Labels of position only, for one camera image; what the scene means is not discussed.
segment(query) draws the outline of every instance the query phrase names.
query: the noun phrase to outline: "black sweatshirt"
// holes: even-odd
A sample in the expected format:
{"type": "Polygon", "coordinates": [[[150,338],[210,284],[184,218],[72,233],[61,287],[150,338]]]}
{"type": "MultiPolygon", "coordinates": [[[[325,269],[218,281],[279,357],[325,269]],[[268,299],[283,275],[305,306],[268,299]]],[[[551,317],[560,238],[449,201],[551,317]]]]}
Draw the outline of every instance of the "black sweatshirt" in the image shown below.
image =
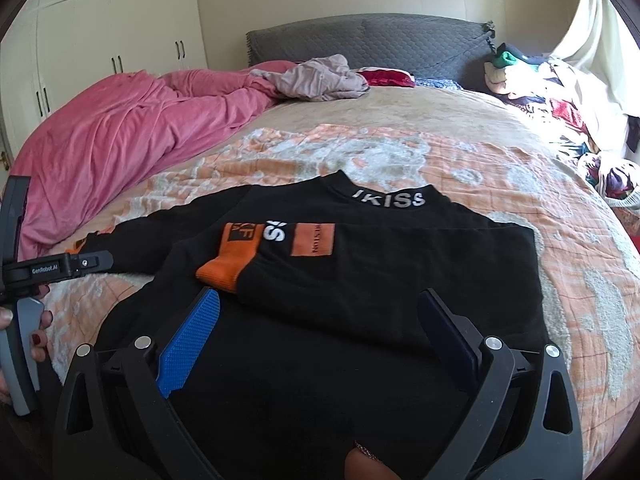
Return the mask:
{"type": "Polygon", "coordinates": [[[156,275],[109,314],[97,349],[181,316],[203,286],[196,272],[247,224],[260,226],[255,256],[222,286],[220,320],[170,397],[229,480],[341,478],[354,440],[402,478],[424,474],[466,401],[417,324],[428,286],[512,348],[548,341],[532,231],[433,186],[382,194],[338,172],[224,190],[89,235],[82,252],[111,251],[113,272],[156,275]],[[330,253],[313,254],[313,234],[300,253],[295,224],[332,224],[330,253]]]}

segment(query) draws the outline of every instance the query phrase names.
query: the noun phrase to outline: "orange and white bedspread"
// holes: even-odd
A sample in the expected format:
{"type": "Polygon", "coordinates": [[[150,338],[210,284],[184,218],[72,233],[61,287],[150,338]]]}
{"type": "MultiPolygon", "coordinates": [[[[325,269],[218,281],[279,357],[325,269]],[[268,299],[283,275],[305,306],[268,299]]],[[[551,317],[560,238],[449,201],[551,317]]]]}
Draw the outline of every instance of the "orange and white bedspread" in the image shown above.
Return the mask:
{"type": "MultiPolygon", "coordinates": [[[[391,128],[260,128],[185,170],[150,178],[54,250],[71,247],[88,231],[227,187],[277,186],[338,169],[382,192],[433,184],[495,221],[534,230],[546,325],[570,365],[588,474],[640,397],[640,257],[594,190],[546,155],[391,128]]],[[[74,349],[95,340],[113,305],[151,279],[99,274],[52,286],[46,298],[54,313],[49,351],[62,378],[74,349]]]]}

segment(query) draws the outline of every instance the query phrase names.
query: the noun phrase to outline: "metal screw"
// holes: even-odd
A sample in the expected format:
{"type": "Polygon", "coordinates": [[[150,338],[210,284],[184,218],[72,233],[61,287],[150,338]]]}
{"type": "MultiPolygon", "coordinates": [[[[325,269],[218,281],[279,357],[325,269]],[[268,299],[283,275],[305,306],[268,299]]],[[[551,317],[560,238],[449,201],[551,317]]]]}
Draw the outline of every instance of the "metal screw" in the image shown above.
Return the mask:
{"type": "Polygon", "coordinates": [[[76,355],[78,355],[78,357],[84,357],[85,355],[88,355],[90,351],[91,351],[91,346],[85,343],[78,347],[78,349],[76,350],[76,355]]]}
{"type": "Polygon", "coordinates": [[[151,346],[151,338],[148,335],[141,335],[134,343],[137,349],[144,350],[151,346]]]}
{"type": "Polygon", "coordinates": [[[553,345],[545,346],[545,352],[549,354],[551,357],[560,357],[560,351],[556,346],[553,346],[553,345]]]}
{"type": "Polygon", "coordinates": [[[502,341],[500,341],[497,337],[488,337],[484,340],[484,344],[487,345],[491,350],[499,350],[502,348],[502,341]]]}

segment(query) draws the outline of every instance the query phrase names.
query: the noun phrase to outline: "green cloth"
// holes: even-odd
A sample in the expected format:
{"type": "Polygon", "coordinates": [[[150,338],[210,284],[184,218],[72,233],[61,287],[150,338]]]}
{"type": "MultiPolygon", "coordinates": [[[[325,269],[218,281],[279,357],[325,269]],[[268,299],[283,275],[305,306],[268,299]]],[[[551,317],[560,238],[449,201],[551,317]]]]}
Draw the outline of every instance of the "green cloth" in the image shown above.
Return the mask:
{"type": "MultiPolygon", "coordinates": [[[[496,68],[505,68],[507,66],[513,66],[519,63],[524,63],[524,61],[519,60],[511,52],[509,52],[508,50],[505,50],[502,54],[498,54],[498,56],[494,57],[494,60],[492,61],[492,63],[496,68]]],[[[528,66],[534,72],[537,72],[538,70],[540,70],[539,65],[528,65],[528,66]]]]}
{"type": "Polygon", "coordinates": [[[505,50],[502,54],[494,57],[493,64],[496,68],[504,68],[506,66],[518,64],[519,62],[520,60],[517,57],[508,50],[505,50]]]}

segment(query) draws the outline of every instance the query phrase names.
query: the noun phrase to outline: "finger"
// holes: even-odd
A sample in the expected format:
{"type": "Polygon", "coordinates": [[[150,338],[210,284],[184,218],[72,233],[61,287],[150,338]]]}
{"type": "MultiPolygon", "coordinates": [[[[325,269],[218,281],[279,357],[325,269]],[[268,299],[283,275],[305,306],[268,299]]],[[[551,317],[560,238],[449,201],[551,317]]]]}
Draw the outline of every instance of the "finger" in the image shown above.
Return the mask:
{"type": "Polygon", "coordinates": [[[352,449],[344,461],[345,480],[400,480],[382,462],[364,455],[358,449],[352,449]]]}
{"type": "Polygon", "coordinates": [[[31,346],[34,348],[44,348],[47,346],[49,339],[47,338],[47,334],[44,330],[36,330],[31,333],[31,346]]]}
{"type": "Polygon", "coordinates": [[[31,357],[33,357],[37,362],[43,363],[47,358],[47,352],[44,348],[32,348],[31,357]]]}
{"type": "Polygon", "coordinates": [[[50,310],[45,310],[40,317],[40,329],[44,330],[49,328],[53,323],[53,312],[50,310]]]}
{"type": "Polygon", "coordinates": [[[39,287],[39,289],[40,289],[40,290],[39,290],[39,292],[38,292],[38,295],[36,296],[36,300],[41,300],[41,299],[42,299],[42,298],[44,298],[44,297],[49,293],[49,291],[51,290],[51,289],[49,288],[49,285],[41,285],[41,286],[39,287]]]}
{"type": "Polygon", "coordinates": [[[2,308],[0,306],[0,330],[4,330],[11,324],[11,320],[14,318],[14,313],[8,308],[2,308]]]}
{"type": "Polygon", "coordinates": [[[9,387],[6,385],[2,370],[0,370],[0,394],[9,396],[9,387]]]}

